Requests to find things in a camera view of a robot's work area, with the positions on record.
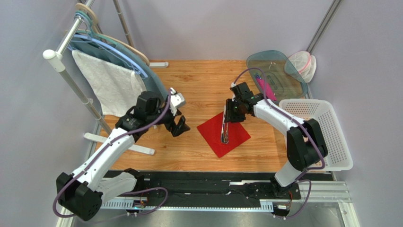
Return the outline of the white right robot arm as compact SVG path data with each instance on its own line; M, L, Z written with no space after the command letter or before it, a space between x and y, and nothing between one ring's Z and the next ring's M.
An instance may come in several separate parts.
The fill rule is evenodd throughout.
M274 193L284 194L315 164L325 167L328 149L317 120L304 120L286 112L264 94L254 94L245 82L232 83L230 90L233 96L226 100L224 123L243 122L249 114L264 120L286 138L287 162L270 179Z

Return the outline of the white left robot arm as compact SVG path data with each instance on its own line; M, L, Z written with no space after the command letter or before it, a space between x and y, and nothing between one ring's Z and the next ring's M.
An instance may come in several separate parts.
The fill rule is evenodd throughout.
M164 125L173 137L189 131L179 110L185 103L184 96L173 88L165 99L151 91L142 92L99 149L72 173L61 173L57 177L57 195L52 205L54 214L60 218L77 216L82 221L89 221L103 204L117 196L144 195L152 191L152 188L146 188L144 175L132 168L111 179L102 179L150 127Z

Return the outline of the red paper napkin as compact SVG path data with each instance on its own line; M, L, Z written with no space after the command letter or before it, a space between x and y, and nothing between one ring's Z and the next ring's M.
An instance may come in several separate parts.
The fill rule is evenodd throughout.
M218 158L225 156L251 138L240 123L230 123L223 130L223 112L197 126L197 130Z

